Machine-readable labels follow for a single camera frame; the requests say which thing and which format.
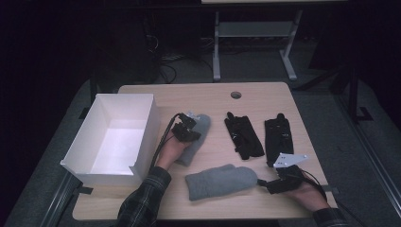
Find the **cable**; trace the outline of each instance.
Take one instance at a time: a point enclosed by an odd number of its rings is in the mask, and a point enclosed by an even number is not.
[[[312,180],[309,180],[308,178],[305,178],[305,177],[298,177],[298,176],[291,175],[291,174],[288,174],[286,176],[287,177],[291,177],[291,178],[295,178],[295,179],[299,179],[299,180],[301,180],[303,182],[311,184],[312,186],[314,186],[322,194],[324,199],[327,201],[327,196],[326,196],[326,194],[325,194],[325,192],[324,192],[324,190],[323,190],[323,188],[322,188],[322,186],[320,184],[317,184],[317,183],[313,182]]]
[[[313,176],[311,173],[301,169],[301,171],[303,171],[304,173],[308,174],[310,177],[312,177],[316,183],[319,185],[320,188],[322,188],[321,184],[319,183],[319,181],[316,179],[315,176]],[[334,199],[336,201],[336,203],[342,208],[344,209],[352,218],[354,218],[361,226],[366,227],[365,223],[363,223],[363,221],[361,219],[359,219],[356,215],[354,215],[354,213],[352,213],[344,204],[342,204],[341,202],[339,202],[338,200]]]
[[[359,219],[356,215],[354,215],[354,213],[352,213],[344,204],[342,204],[341,202],[339,202],[338,200],[334,199],[336,201],[336,203],[342,208],[344,209],[352,218],[354,218],[361,226],[363,227],[367,227],[367,225],[365,223],[363,223],[363,221],[361,219]]]
[[[307,175],[309,175],[311,178],[313,178],[313,179],[315,180],[315,182],[316,182],[318,185],[321,185],[321,184],[319,183],[318,179],[316,179],[315,176],[313,176],[310,172],[305,171],[305,170],[303,170],[303,169],[301,169],[301,171],[303,171],[304,173],[306,173]]]
[[[168,132],[170,131],[171,126],[173,125],[173,123],[174,123],[174,121],[175,121],[175,118],[176,118],[177,116],[179,116],[179,115],[180,115],[179,113],[175,114],[175,115],[171,118],[170,122],[168,123],[167,128],[166,128],[166,130],[165,130],[165,133],[163,134],[162,138],[160,139],[159,146],[157,147],[156,151],[155,151],[154,154],[153,154],[153,158],[152,158],[151,163],[150,163],[149,172],[153,169],[153,167],[154,167],[154,165],[155,165],[155,163],[156,163],[157,156],[159,156],[160,150],[162,149],[163,145],[166,143],[166,141],[165,141],[166,136],[167,136]]]

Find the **wire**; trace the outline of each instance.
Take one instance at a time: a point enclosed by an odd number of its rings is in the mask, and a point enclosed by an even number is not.
[[[301,171],[303,171],[304,173],[306,173],[307,175],[309,175],[310,177],[312,177],[318,185],[321,185],[319,183],[319,181],[316,179],[315,176],[313,176],[311,173],[301,169]],[[365,223],[363,223],[363,221],[361,219],[359,219],[356,215],[354,215],[354,213],[352,213],[344,204],[342,204],[341,202],[339,202],[338,200],[334,199],[336,201],[336,203],[342,208],[344,209],[352,218],[354,218],[361,226],[366,227]]]
[[[175,121],[175,118],[176,118],[177,116],[179,116],[179,115],[180,115],[179,113],[175,114],[175,115],[171,118],[170,122],[168,123],[167,128],[166,128],[166,130],[165,130],[165,133],[163,134],[162,138],[160,139],[159,146],[157,147],[156,151],[155,151],[154,154],[153,154],[153,158],[152,158],[151,163],[150,163],[149,172],[153,169],[153,167],[154,167],[154,165],[155,165],[155,163],[156,163],[156,159],[157,159],[157,157],[159,156],[160,150],[162,149],[163,145],[166,143],[167,140],[171,139],[171,137],[170,137],[170,138],[168,138],[168,139],[166,140],[166,136],[167,136],[168,132],[170,131],[171,126],[173,125],[173,123],[174,123],[174,121]]]
[[[361,226],[366,227],[367,225],[365,223],[363,223],[363,221],[361,219],[359,219],[356,215],[354,215],[354,213],[352,213],[344,204],[342,204],[341,202],[339,202],[338,200],[334,199],[336,201],[336,203],[342,208],[344,209],[352,218],[354,218]]]
[[[321,185],[321,184],[319,183],[318,179],[316,179],[316,177],[313,176],[310,172],[305,171],[305,170],[303,170],[303,169],[301,169],[301,171],[303,171],[304,173],[306,173],[307,175],[309,175],[310,177],[312,177],[318,185]]]

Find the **black glove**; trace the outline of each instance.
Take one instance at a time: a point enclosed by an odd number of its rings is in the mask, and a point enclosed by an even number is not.
[[[266,158],[268,159],[268,166],[273,167],[280,153],[294,153],[291,130],[288,120],[282,113],[279,113],[276,119],[265,121],[265,130]]]
[[[227,116],[228,118],[224,119],[224,123],[235,144],[235,151],[241,155],[242,160],[248,160],[250,156],[265,155],[248,116],[233,116],[230,112],[227,113]]]

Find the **plaid shirt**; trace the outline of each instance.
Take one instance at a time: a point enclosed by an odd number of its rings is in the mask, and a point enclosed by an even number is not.
[[[154,167],[139,188],[123,202],[115,226],[155,227],[157,212],[163,195],[171,182],[171,176],[163,168]],[[348,227],[337,208],[327,208],[313,213],[319,227]]]
[[[161,167],[154,167],[139,188],[123,202],[115,226],[156,226],[157,212],[171,176]]]

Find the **open cardboard box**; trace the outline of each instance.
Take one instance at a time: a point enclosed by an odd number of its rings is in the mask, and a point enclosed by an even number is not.
[[[87,184],[140,184],[159,127],[153,94],[98,94],[61,165]]]

